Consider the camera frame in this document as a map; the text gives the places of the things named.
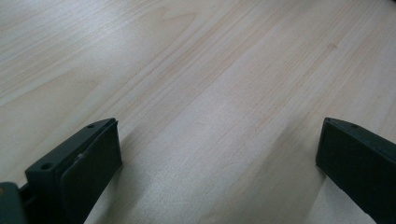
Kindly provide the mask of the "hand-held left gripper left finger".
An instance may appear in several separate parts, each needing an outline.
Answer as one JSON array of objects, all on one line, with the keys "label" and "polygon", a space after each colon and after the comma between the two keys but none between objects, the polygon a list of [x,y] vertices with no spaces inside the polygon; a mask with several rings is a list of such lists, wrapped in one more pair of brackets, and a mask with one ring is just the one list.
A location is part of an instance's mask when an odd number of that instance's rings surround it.
[{"label": "hand-held left gripper left finger", "polygon": [[118,122],[82,128],[26,171],[37,224],[83,224],[121,167]]}]

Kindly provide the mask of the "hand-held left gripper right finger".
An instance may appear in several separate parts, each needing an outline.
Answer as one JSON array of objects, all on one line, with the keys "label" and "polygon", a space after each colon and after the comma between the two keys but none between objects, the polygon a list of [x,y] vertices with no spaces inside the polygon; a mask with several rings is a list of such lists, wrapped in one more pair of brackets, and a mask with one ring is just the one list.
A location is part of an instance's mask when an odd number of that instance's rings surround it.
[{"label": "hand-held left gripper right finger", "polygon": [[396,224],[396,144],[354,123],[326,118],[316,165],[377,224]]}]

